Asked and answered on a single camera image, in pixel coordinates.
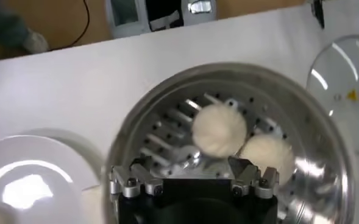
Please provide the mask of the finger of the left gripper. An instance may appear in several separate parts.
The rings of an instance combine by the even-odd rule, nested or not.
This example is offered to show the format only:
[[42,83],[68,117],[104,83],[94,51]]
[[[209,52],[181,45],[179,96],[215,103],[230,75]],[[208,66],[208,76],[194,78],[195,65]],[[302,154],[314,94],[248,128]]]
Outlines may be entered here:
[[321,29],[325,28],[324,11],[322,6],[322,0],[311,0],[311,11],[313,16],[318,21]]

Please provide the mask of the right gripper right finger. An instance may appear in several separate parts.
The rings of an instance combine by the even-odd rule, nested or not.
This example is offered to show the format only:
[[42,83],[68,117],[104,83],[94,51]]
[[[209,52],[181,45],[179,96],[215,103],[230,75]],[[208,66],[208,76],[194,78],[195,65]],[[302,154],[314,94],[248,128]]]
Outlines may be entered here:
[[228,164],[234,179],[231,181],[235,197],[254,194],[258,198],[272,198],[274,189],[279,185],[279,173],[276,168],[267,167],[264,174],[248,159],[228,157]]

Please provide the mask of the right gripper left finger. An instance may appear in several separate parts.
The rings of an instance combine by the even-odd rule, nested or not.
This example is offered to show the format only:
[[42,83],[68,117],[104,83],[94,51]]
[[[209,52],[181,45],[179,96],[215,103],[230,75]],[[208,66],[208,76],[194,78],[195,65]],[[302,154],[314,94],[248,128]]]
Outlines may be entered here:
[[150,156],[135,158],[129,166],[112,166],[109,175],[109,192],[135,198],[143,192],[150,196],[163,194],[163,179],[153,176],[146,163]]

